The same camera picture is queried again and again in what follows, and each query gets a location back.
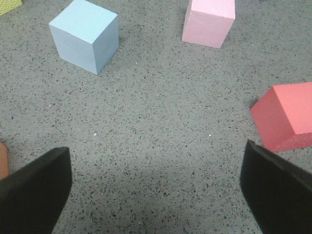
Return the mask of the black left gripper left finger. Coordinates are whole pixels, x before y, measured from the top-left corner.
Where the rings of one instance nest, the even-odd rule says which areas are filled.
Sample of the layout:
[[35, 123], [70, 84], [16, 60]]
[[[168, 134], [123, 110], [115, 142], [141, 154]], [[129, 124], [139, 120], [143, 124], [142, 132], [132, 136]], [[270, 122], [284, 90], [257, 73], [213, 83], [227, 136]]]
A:
[[50, 234], [72, 187], [68, 147], [54, 148], [0, 181], [0, 232]]

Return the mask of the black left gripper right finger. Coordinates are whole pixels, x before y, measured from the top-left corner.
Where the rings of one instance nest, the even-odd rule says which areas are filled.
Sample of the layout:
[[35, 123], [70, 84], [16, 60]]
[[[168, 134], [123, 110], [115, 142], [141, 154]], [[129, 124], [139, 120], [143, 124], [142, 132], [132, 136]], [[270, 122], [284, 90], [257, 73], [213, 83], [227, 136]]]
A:
[[264, 234], [312, 232], [312, 175], [248, 140], [242, 193]]

